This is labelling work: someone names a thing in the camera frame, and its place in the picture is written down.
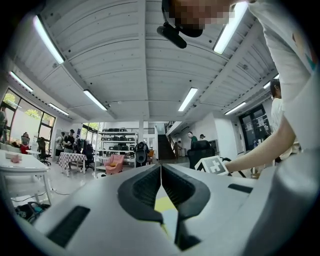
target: green tree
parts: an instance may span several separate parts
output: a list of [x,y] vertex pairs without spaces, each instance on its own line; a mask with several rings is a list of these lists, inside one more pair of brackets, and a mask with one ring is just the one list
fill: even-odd
[[35,109],[28,109],[28,110],[25,111],[24,113],[27,114],[28,116],[33,117],[33,118],[36,119],[36,120],[40,120],[40,118],[41,118],[40,115],[39,115],[39,113],[38,113],[38,111],[35,110]]
[[15,103],[16,101],[16,96],[11,94],[11,93],[6,93],[3,99],[3,102],[7,103],[13,108],[17,107],[17,104]]
[[91,127],[92,129],[98,130],[99,123],[98,122],[90,122],[89,127]]

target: black bag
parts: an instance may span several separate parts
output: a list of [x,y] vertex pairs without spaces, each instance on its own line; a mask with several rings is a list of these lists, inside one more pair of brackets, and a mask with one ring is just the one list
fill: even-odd
[[121,147],[121,150],[123,150],[123,151],[128,151],[128,150],[129,150],[129,148],[128,148],[128,146],[127,146],[127,145],[125,145],[125,146],[122,146],[122,147]]

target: cable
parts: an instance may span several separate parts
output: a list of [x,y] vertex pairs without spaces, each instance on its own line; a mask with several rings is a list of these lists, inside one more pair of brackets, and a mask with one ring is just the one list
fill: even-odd
[[62,193],[58,193],[57,191],[53,191],[54,193],[57,193],[58,195],[63,195],[63,196],[67,196],[67,195],[70,195],[70,194],[62,194]]
[[[38,194],[38,197],[43,196],[45,193],[46,193],[46,192],[44,192],[44,193],[42,193],[42,194]],[[11,200],[14,201],[14,202],[19,203],[19,202],[23,202],[23,201],[26,201],[26,200],[28,200],[28,199],[30,199],[30,198],[34,198],[34,197],[35,197],[35,195],[30,196],[30,197],[28,197],[28,198],[26,198],[26,199],[24,199],[24,200],[21,200],[21,201],[16,201],[16,200],[13,200],[13,199],[11,199]]]

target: black chair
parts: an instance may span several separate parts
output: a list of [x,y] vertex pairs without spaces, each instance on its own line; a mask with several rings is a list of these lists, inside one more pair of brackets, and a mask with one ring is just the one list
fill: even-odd
[[85,170],[89,168],[95,170],[95,168],[92,165],[92,163],[94,163],[94,149],[92,147],[92,144],[86,145],[86,148],[83,149],[82,154],[86,156]]
[[40,151],[40,162],[46,164],[47,166],[51,165],[49,161],[46,161],[49,157],[51,157],[51,155],[46,153],[46,143],[44,140],[42,140],[42,138],[38,140],[38,147]]
[[207,140],[199,140],[191,144],[191,149],[189,149],[186,154],[190,162],[189,168],[195,170],[195,165],[200,159],[213,157],[215,150]]

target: pink chair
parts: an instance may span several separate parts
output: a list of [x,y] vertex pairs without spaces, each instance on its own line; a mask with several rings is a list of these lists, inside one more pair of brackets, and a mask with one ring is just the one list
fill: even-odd
[[105,173],[111,175],[121,172],[124,159],[124,154],[112,154],[110,158],[103,163],[105,166]]

